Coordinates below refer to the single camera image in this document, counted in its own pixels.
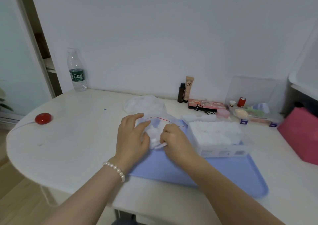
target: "pink box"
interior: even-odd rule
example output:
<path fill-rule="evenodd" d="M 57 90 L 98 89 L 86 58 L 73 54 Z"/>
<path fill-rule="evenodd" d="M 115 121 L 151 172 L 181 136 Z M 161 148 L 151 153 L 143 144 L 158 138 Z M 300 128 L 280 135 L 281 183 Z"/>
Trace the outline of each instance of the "pink box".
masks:
<path fill-rule="evenodd" d="M 297 155 L 318 165 L 318 118 L 305 108 L 294 108 L 277 128 Z"/>

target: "water bottle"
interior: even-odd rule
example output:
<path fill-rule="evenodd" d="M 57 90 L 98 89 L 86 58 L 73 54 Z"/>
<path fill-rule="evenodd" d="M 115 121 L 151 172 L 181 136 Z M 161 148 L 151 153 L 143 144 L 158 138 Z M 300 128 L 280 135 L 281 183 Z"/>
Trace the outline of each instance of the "water bottle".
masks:
<path fill-rule="evenodd" d="M 67 52 L 67 66 L 70 71 L 74 89 L 75 91 L 85 91 L 87 89 L 87 83 L 85 80 L 83 64 L 73 48 L 69 47 Z"/>

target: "green bottle label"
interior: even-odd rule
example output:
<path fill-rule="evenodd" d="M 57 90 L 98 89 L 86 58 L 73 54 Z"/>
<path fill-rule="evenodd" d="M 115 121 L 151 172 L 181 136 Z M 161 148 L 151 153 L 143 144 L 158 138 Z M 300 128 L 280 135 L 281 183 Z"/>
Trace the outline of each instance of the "green bottle label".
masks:
<path fill-rule="evenodd" d="M 73 82 L 80 82 L 80 81 L 85 80 L 83 69 L 71 69 L 70 75 L 71 75 Z"/>

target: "pearl bracelet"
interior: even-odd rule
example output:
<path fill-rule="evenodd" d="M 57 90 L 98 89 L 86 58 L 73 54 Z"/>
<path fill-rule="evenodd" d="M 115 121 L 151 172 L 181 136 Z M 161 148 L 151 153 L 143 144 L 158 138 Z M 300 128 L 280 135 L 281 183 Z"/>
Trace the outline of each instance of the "pearl bracelet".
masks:
<path fill-rule="evenodd" d="M 125 175 L 124 175 L 124 173 L 121 172 L 121 170 L 117 166 L 115 166 L 114 164 L 109 163 L 109 162 L 104 162 L 103 166 L 108 166 L 108 167 L 113 168 L 120 175 L 121 182 L 125 182 Z"/>

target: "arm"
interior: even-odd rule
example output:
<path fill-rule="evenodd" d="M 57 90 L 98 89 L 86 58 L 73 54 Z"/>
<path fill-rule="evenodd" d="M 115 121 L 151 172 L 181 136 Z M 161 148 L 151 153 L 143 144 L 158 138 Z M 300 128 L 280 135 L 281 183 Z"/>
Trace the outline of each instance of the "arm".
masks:
<path fill-rule="evenodd" d="M 165 126 L 164 141 L 166 155 L 197 183 L 223 225 L 284 224 L 200 157 L 178 126 Z"/>
<path fill-rule="evenodd" d="M 135 122 L 143 114 L 128 115 L 121 120 L 118 128 L 116 154 L 109 159 L 124 174 L 138 162 L 149 149 L 149 136 L 141 134 L 150 121 L 143 122 L 135 128 Z M 114 187 L 121 178 L 110 167 L 102 167 L 77 192 L 69 197 L 43 225 L 91 225 L 96 224 Z"/>

